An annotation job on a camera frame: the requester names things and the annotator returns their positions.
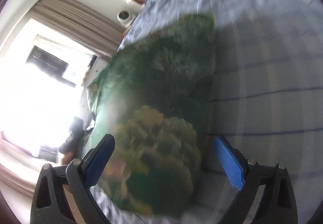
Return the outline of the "green landscape print jacket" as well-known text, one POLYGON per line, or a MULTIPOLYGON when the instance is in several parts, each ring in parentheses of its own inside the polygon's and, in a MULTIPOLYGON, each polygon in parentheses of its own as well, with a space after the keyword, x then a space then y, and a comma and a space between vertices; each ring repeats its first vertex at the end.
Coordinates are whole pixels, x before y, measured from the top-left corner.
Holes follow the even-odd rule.
POLYGON ((125 46, 88 88, 95 121, 115 149, 98 186, 121 210, 179 217, 199 176, 215 69, 211 15, 186 15, 125 46))

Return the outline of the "blue plaid bed quilt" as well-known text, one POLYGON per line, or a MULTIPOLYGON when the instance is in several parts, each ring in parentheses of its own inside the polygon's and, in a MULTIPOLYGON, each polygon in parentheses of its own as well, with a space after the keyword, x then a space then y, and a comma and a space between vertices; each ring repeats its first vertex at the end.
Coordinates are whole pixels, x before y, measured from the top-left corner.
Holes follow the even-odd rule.
POLYGON ((211 15, 215 69, 199 176, 179 217, 115 206, 111 223, 322 223, 320 0, 147 0, 119 49, 186 15, 211 15), (247 160, 241 191, 214 150, 222 136, 247 160))

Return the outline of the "beige window curtain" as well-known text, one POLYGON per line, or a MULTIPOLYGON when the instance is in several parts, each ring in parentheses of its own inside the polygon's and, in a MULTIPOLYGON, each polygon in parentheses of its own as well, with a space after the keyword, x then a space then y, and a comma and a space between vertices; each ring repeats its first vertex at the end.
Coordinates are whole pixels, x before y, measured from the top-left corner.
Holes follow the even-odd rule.
POLYGON ((75 0, 39 0, 32 18, 105 58, 116 53, 123 29, 75 0))

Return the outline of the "white round desk fan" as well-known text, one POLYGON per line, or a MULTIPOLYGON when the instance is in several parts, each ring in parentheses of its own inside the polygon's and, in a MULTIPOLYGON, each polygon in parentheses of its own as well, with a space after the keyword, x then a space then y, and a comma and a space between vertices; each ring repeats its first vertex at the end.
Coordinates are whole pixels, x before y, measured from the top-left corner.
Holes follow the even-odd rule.
POLYGON ((120 11, 117 15, 117 20, 121 26, 128 28, 135 20, 137 14, 129 11, 120 11))

